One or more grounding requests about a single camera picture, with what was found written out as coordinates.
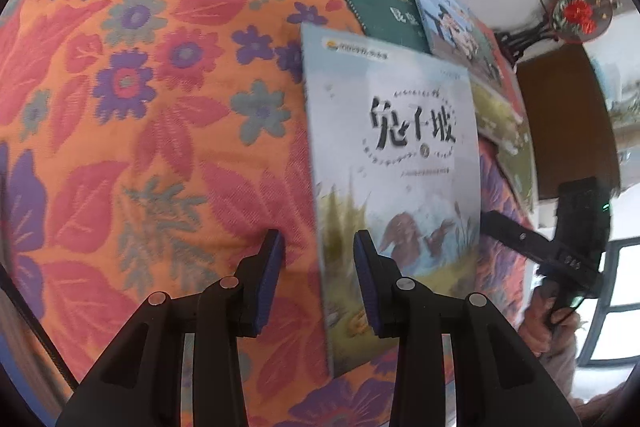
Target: window frame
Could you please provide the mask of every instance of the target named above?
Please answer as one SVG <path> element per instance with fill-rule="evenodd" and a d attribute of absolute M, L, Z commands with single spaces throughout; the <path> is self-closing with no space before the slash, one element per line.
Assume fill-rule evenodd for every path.
<path fill-rule="evenodd" d="M 622 359 L 592 359 L 593 351 L 600 339 L 602 327 L 607 315 L 610 313 L 622 313 L 640 310 L 640 301 L 631 304 L 611 305 L 613 288 L 616 285 L 616 274 L 620 261 L 620 250 L 626 247 L 640 245 L 640 237 L 629 237 L 609 241 L 605 253 L 604 270 L 602 271 L 602 292 L 596 304 L 593 320 L 584 341 L 580 355 L 577 358 L 578 367 L 622 367 L 632 365 L 640 361 L 640 355 L 625 357 Z"/>

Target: window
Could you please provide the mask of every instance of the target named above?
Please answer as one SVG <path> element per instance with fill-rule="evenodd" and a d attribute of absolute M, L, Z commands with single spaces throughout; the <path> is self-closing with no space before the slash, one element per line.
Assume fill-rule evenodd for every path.
<path fill-rule="evenodd" d="M 578 365 L 605 367 L 640 360 L 640 237 L 609 241 L 602 293 L 578 310 L 589 324 Z"/>

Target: silver screw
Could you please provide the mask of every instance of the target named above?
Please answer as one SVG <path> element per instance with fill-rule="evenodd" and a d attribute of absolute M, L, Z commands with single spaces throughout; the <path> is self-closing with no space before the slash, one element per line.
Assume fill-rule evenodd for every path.
<path fill-rule="evenodd" d="M 409 277 L 402 277 L 396 281 L 396 286 L 401 290 L 413 290 L 415 288 L 415 282 Z"/>
<path fill-rule="evenodd" d="M 153 292 L 151 295 L 149 295 L 149 298 L 147 300 L 152 306 L 158 306 L 159 304 L 162 304 L 164 301 L 166 301 L 166 294 L 164 292 Z"/>
<path fill-rule="evenodd" d="M 482 308 L 486 304 L 486 297 L 481 293 L 472 293 L 469 295 L 469 302 L 473 304 L 473 306 L 478 306 L 478 308 Z"/>
<path fill-rule="evenodd" d="M 240 281 L 235 275 L 227 275 L 226 277 L 220 279 L 220 286 L 226 289 L 235 288 L 239 283 Z"/>

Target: red flower decoration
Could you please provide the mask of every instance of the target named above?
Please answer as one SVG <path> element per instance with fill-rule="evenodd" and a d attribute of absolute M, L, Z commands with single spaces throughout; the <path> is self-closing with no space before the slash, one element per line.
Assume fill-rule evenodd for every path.
<path fill-rule="evenodd" d="M 580 28 L 585 35 L 589 35 L 596 31 L 596 23 L 591 19 L 586 19 L 580 23 Z"/>
<path fill-rule="evenodd" d="M 169 89 L 200 89 L 204 73 L 213 71 L 216 59 L 224 53 L 217 44 L 217 33 L 201 35 L 200 30 L 189 32 L 187 28 L 168 33 L 156 50 L 156 60 L 161 64 L 158 78 L 166 81 Z"/>
<path fill-rule="evenodd" d="M 583 20 L 591 18 L 593 8 L 585 0 L 572 0 L 564 7 L 562 14 L 571 24 L 581 24 Z"/>

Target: orange fabric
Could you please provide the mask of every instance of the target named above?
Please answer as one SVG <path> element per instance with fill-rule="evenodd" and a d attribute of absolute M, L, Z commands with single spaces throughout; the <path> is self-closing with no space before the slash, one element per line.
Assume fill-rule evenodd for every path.
<path fill-rule="evenodd" d="M 301 408 L 338 395 L 386 421 L 393 353 L 329 384 L 326 366 L 300 22 L 360 32 L 344 1 L 19 0 L 3 20 L 13 276 L 76 377 L 149 293 L 200 291 L 279 228 L 270 322 L 239 342 L 250 423 L 316 425 Z M 524 219 L 481 151 L 483 201 Z M 517 257 L 485 251 L 478 280 L 511 318 Z"/>

